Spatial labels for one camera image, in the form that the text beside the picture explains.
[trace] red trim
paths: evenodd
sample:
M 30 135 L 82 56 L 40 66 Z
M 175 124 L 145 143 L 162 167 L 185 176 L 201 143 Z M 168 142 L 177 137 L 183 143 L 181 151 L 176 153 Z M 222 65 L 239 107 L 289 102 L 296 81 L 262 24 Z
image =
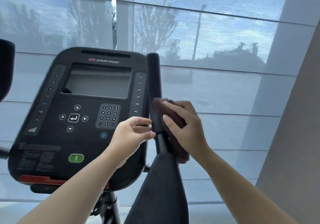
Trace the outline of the red trim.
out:
M 19 182 L 25 184 L 46 184 L 46 185 L 63 185 L 65 180 L 54 180 L 50 177 L 45 176 L 31 176 L 31 175 L 22 175 L 19 177 Z M 106 184 L 104 189 L 109 189 L 109 183 Z

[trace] speaker grille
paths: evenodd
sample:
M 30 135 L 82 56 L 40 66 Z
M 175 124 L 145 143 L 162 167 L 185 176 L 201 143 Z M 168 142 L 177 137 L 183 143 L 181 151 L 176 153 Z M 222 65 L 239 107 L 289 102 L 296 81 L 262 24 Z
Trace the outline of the speaker grille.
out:
M 91 55 L 100 55 L 100 56 L 108 56 L 108 57 L 118 57 L 118 58 L 130 58 L 131 55 L 123 54 L 123 53 L 106 53 L 92 50 L 81 50 L 81 53 L 91 54 Z

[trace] screen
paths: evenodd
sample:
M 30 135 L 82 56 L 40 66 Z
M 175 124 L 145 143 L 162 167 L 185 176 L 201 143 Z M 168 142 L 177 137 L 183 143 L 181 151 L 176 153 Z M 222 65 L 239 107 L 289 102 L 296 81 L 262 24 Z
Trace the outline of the screen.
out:
M 128 97 L 131 68 L 74 65 L 62 93 L 122 98 Z

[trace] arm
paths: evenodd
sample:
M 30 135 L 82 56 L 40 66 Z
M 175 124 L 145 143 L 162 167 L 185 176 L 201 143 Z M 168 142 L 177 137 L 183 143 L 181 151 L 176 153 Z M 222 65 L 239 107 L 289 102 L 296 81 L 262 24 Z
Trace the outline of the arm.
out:
M 187 125 L 180 129 L 168 116 L 163 117 L 179 144 L 209 174 L 238 224 L 297 224 L 210 149 L 203 133 L 201 120 L 190 102 L 176 102 L 179 106 L 165 101 L 163 103 L 186 121 Z
M 119 123 L 107 149 L 86 165 L 53 194 L 24 216 L 17 224 L 84 224 L 104 187 L 118 167 L 155 137 L 151 120 L 131 117 Z

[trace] gray wall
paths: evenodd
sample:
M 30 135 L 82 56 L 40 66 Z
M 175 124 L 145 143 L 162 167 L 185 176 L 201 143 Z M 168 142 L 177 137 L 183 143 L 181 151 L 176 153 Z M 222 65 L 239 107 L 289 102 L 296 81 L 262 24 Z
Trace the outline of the gray wall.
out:
M 300 224 L 320 223 L 320 22 L 257 187 Z

